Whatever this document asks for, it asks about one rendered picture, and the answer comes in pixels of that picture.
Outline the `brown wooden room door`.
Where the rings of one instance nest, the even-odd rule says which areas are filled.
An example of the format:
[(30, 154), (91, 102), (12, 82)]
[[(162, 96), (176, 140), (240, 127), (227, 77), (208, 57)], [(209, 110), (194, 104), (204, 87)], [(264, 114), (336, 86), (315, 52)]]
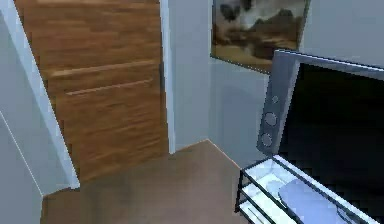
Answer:
[(80, 181), (167, 154), (160, 0), (13, 0)]

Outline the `black glass television stand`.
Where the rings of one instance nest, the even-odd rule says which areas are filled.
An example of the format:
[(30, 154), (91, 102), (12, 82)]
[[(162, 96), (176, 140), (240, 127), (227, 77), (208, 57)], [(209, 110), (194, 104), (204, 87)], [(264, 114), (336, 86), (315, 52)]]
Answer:
[(381, 224), (279, 155), (240, 171), (235, 210), (250, 224)]

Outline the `grey television set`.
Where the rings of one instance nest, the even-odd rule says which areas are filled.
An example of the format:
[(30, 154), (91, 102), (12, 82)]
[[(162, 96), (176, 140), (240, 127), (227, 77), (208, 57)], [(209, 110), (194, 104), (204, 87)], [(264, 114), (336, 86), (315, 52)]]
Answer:
[(384, 67), (275, 51), (257, 147), (299, 224), (384, 224)]

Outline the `framed brown landscape picture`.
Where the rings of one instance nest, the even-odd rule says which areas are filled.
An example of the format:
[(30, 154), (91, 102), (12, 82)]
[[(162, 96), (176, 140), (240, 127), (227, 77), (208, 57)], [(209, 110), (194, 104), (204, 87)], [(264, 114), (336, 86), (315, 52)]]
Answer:
[(210, 56), (268, 74), (277, 49), (297, 50), (311, 0), (212, 0)]

